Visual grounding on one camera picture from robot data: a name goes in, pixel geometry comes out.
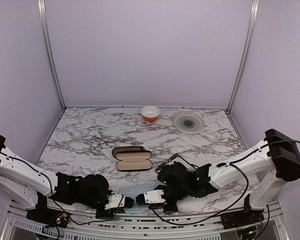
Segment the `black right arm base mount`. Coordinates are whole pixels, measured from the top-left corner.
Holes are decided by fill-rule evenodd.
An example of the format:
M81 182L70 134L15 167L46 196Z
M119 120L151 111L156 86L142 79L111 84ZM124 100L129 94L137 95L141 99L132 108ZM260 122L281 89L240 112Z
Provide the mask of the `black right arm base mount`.
M250 205L250 194L244 198L243 209L221 214L221 224L225 230L239 228L263 221L263 210L253 210Z

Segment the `black glasses case beige lining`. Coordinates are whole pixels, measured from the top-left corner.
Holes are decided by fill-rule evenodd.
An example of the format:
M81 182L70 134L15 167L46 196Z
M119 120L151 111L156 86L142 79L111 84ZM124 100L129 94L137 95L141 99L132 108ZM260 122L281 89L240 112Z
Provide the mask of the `black glasses case beige lining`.
M116 154L116 169L121 172L147 171L153 166L148 150L124 151Z

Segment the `black sunglasses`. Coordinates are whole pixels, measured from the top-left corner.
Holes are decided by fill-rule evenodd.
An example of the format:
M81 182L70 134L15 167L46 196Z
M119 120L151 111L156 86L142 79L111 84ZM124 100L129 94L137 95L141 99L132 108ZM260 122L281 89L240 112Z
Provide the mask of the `black sunglasses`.
M193 176L196 171L208 169L209 164L198 166L194 163L189 162L179 153L172 155L167 161L162 162L156 169L157 176L167 176L169 174Z

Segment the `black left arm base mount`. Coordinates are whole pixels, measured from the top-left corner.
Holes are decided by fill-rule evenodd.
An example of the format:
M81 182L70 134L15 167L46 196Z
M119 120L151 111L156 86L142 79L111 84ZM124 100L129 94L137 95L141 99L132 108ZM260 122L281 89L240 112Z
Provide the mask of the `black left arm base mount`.
M46 224L49 227L66 228L69 223L69 216L62 210L48 208L46 196L37 192L37 203L34 209L28 210L26 218L28 220Z

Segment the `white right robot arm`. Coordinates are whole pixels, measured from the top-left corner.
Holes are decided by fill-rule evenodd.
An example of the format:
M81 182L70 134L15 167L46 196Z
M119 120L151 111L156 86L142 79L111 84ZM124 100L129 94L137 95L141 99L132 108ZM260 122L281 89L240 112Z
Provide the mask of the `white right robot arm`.
M177 202L187 196L206 197L241 178L266 171L250 194L249 205L237 214L242 224L248 224L286 183L300 179L298 144L298 140L271 128L255 146L220 163L207 163L194 171L180 162L162 163L156 169L157 179L169 187L171 200Z

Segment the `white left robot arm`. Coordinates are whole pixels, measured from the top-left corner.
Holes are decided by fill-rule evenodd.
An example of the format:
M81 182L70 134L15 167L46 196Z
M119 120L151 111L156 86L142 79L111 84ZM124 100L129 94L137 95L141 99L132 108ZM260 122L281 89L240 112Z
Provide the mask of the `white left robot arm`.
M78 203L96 210L97 219L111 219L125 207L126 197L113 193L100 174L85 177L42 169L13 153L0 135L0 189L12 196L23 209L33 211L43 223L53 219L48 199L55 204Z

